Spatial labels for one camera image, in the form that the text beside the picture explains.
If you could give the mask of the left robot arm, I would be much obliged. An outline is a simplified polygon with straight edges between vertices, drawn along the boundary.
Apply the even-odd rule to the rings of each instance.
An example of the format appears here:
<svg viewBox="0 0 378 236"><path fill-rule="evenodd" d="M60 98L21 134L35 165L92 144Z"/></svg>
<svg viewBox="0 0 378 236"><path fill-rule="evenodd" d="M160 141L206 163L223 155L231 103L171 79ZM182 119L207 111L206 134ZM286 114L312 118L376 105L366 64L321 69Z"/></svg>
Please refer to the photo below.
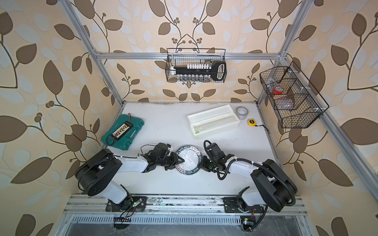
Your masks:
<svg viewBox="0 0 378 236"><path fill-rule="evenodd" d="M185 160L178 156L171 145L158 143L147 153L137 157L114 154L104 148L91 159L82 164L75 172L78 187L88 196L99 196L108 199L121 211L135 208L142 201L134 201L132 195L121 184L113 181L117 173L148 173L157 166L172 170Z"/></svg>

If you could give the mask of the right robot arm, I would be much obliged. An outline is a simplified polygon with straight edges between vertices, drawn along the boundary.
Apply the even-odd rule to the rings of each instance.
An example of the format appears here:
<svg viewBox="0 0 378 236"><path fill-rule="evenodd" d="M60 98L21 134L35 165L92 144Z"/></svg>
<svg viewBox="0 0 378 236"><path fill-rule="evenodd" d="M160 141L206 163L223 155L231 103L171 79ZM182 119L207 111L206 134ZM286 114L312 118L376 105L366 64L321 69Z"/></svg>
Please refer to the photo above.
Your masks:
<svg viewBox="0 0 378 236"><path fill-rule="evenodd" d="M262 205L280 212L284 207L296 204L296 185L272 159L254 162L233 154L226 155L216 143L208 140L203 145L206 152L201 163L203 170L216 173L221 181L229 174L235 174L254 182L256 190L245 187L236 196L235 204L239 211L249 212L254 206Z"/></svg>

